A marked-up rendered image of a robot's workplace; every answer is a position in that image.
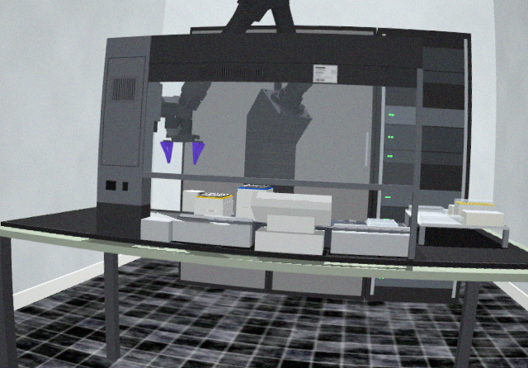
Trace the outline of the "white ready panel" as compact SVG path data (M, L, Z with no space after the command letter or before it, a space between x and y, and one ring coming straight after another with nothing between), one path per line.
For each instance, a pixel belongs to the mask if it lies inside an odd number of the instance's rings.
M187 211L187 214L194 214L196 196L201 194L205 194L205 191L183 191L182 211Z

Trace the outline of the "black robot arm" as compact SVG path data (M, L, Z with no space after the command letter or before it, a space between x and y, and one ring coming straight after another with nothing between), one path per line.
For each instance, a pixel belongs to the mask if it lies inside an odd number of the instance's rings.
M260 22L270 9L278 33L296 33L290 0L237 0L237 3L235 13L221 33L245 33L253 22Z

